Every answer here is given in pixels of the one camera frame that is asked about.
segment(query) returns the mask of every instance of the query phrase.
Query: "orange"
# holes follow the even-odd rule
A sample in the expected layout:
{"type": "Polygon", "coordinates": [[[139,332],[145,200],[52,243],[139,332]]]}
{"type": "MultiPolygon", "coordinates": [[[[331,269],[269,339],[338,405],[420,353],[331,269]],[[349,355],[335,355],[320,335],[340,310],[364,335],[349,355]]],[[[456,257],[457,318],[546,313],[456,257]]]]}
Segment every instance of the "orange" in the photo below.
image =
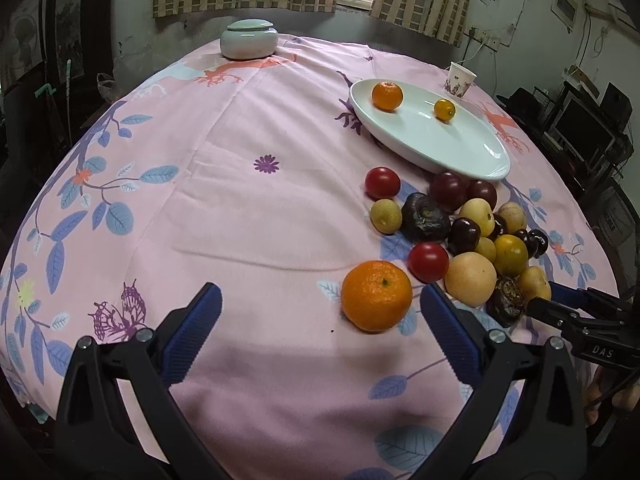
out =
{"type": "Polygon", "coordinates": [[[413,299],[411,282],[394,264],[374,260],[351,269],[340,292],[344,315],[365,332],[398,324],[413,299]]]}
{"type": "Polygon", "coordinates": [[[385,112],[393,112],[402,104],[404,94],[402,94],[402,89],[396,83],[387,81],[378,83],[373,87],[371,99],[377,108],[385,112]]]}
{"type": "Polygon", "coordinates": [[[440,99],[433,105],[433,113],[441,121],[450,121],[456,114],[456,107],[448,99],[440,99]]]}

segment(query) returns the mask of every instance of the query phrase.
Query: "cherry tomato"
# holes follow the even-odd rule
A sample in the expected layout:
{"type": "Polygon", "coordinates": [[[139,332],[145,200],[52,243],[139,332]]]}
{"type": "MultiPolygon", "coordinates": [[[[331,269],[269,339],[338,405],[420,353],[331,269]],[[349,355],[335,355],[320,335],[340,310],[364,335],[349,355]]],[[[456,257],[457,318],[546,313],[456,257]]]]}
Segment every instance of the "cherry tomato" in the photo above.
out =
{"type": "Polygon", "coordinates": [[[449,270],[449,255],[441,245],[423,242],[409,252],[407,267],[421,282],[437,282],[449,270]]]}
{"type": "Polygon", "coordinates": [[[376,200],[393,198],[400,192],[400,177],[389,168],[373,168],[364,179],[364,189],[376,200]]]}

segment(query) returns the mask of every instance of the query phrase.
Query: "small yellow fruit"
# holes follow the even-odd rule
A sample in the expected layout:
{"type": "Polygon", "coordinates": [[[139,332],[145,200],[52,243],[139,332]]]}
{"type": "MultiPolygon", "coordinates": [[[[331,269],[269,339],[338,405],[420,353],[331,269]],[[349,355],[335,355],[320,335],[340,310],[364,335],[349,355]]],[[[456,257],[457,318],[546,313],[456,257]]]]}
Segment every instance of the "small yellow fruit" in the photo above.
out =
{"type": "Polygon", "coordinates": [[[476,245],[476,253],[482,254],[491,263],[495,261],[495,244],[489,238],[481,237],[476,245]]]}
{"type": "Polygon", "coordinates": [[[529,255],[527,246],[513,235],[502,235],[495,239],[495,270],[498,274],[515,278],[527,268],[529,255]]]}
{"type": "Polygon", "coordinates": [[[494,291],[494,266],[478,253],[462,253],[449,262],[444,277],[447,292],[467,306],[480,306],[494,291]]]}
{"type": "Polygon", "coordinates": [[[402,225],[400,206],[388,198],[374,202],[369,211],[369,218],[374,227],[385,235],[392,235],[402,225]]]}
{"type": "Polygon", "coordinates": [[[472,198],[465,202],[458,217],[469,218],[478,224],[480,226],[480,236],[487,237],[494,232],[494,213],[484,198],[472,198]]]}
{"type": "Polygon", "coordinates": [[[448,99],[439,99],[433,105],[433,113],[441,121],[450,121],[456,115],[456,106],[448,99]]]}
{"type": "Polygon", "coordinates": [[[505,222],[507,222],[507,230],[510,235],[514,234],[518,229],[527,228],[527,217],[524,215],[524,211],[520,207],[520,204],[507,202],[500,206],[497,213],[504,218],[505,222]]]}
{"type": "Polygon", "coordinates": [[[518,286],[522,291],[525,306],[533,298],[551,299],[551,286],[541,267],[527,267],[523,270],[518,278],[518,286]]]}

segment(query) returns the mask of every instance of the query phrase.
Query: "power outlet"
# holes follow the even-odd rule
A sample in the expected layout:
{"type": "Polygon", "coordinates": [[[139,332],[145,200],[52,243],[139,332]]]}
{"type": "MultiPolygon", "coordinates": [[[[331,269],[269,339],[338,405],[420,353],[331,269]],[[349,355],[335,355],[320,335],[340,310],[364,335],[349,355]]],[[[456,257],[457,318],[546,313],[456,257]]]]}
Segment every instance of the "power outlet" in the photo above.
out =
{"type": "Polygon", "coordinates": [[[491,50],[493,50],[494,52],[498,52],[498,49],[500,48],[500,43],[502,42],[500,36],[496,36],[495,34],[492,36],[487,35],[486,37],[486,41],[484,42],[484,44],[489,47],[491,50]]]}

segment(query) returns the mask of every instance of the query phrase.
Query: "fruit pile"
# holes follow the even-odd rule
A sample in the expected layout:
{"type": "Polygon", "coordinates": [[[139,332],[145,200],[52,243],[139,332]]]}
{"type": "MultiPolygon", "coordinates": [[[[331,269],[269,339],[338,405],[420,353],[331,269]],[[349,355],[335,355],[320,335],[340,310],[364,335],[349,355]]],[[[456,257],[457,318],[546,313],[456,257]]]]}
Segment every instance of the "fruit pile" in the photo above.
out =
{"type": "MultiPolygon", "coordinates": [[[[498,195],[493,184],[466,182],[444,171],[434,177],[428,194],[412,193],[402,208],[394,201],[400,188],[400,178],[389,168],[374,168],[365,178],[365,191],[376,200],[369,213],[372,224],[383,235],[399,230],[415,244],[407,267],[418,280],[444,279],[452,297],[471,307],[486,303],[487,312],[503,327],[516,324],[532,298],[551,299],[544,271],[528,266],[531,258],[545,253],[548,238],[540,230],[527,231],[526,215],[515,202],[494,213],[498,195]]],[[[397,324],[412,300],[403,274],[389,262],[366,262],[353,269],[342,285],[347,318],[367,332],[397,324]]]]}

